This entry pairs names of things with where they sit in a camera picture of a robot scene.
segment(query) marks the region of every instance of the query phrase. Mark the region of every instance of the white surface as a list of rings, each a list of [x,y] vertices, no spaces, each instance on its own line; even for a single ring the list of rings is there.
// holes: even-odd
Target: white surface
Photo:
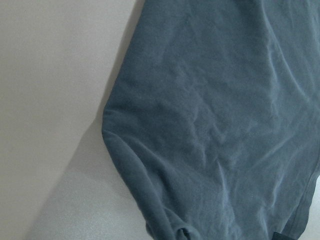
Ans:
[[[1,240],[151,239],[100,132],[142,4],[0,1]]]

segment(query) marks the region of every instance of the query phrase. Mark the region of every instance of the wrinkled fabric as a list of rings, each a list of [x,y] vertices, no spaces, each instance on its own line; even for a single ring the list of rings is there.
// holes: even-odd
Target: wrinkled fabric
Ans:
[[[303,233],[319,63],[320,1],[145,1],[102,136],[155,240]]]

